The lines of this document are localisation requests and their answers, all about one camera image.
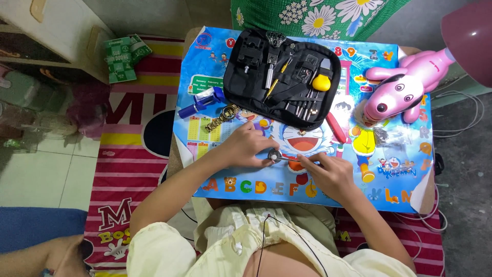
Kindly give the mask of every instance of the yellow duck cartoon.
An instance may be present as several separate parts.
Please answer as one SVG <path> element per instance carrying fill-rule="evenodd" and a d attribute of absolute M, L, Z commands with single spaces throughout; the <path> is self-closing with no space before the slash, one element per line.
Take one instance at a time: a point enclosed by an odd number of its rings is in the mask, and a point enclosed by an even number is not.
<path fill-rule="evenodd" d="M 352 148 L 357 155 L 357 165 L 361 169 L 362 181 L 369 183 L 374 180 L 374 172 L 369 170 L 369 158 L 374 154 L 376 148 L 376 140 L 374 138 L 373 128 L 376 125 L 385 126 L 388 124 L 388 120 L 384 124 L 380 124 L 377 121 L 368 120 L 364 116 L 364 106 L 367 99 L 362 100 L 354 109 L 354 119 L 357 123 L 355 127 L 348 130 L 348 134 L 354 137 L 352 140 Z"/>

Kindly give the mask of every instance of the watch repair tool kit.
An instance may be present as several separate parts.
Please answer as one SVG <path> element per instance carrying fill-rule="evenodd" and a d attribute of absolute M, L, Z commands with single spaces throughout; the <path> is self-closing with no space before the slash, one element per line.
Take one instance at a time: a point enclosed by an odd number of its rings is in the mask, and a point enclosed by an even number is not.
<path fill-rule="evenodd" d="M 316 129 L 330 111 L 340 73 L 338 56 L 325 46 L 294 41 L 279 32 L 245 29 L 223 79 L 224 96 L 235 107 L 224 108 L 210 130 L 233 119 L 239 108 L 301 130 Z"/>

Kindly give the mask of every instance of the daisy print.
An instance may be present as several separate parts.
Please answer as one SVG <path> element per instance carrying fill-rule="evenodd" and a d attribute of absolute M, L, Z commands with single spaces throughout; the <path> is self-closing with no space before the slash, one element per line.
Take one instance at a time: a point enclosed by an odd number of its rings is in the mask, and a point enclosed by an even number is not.
<path fill-rule="evenodd" d="M 304 34 L 309 36 L 325 35 L 325 32 L 331 29 L 330 25 L 335 23 L 337 13 L 334 10 L 329 5 L 323 5 L 319 11 L 317 7 L 314 7 L 314 12 L 307 12 L 308 16 L 304 19 L 305 24 L 302 26 Z"/>
<path fill-rule="evenodd" d="M 345 0 L 336 4 L 335 9 L 342 10 L 338 13 L 338 17 L 343 16 L 342 23 L 349 18 L 352 18 L 351 22 L 354 22 L 359 18 L 361 12 L 366 16 L 370 10 L 375 10 L 378 5 L 382 4 L 382 0 Z"/>
<path fill-rule="evenodd" d="M 241 9 L 238 7 L 238 11 L 236 12 L 236 19 L 238 20 L 239 26 L 242 26 L 245 23 L 245 17 L 241 12 Z"/>

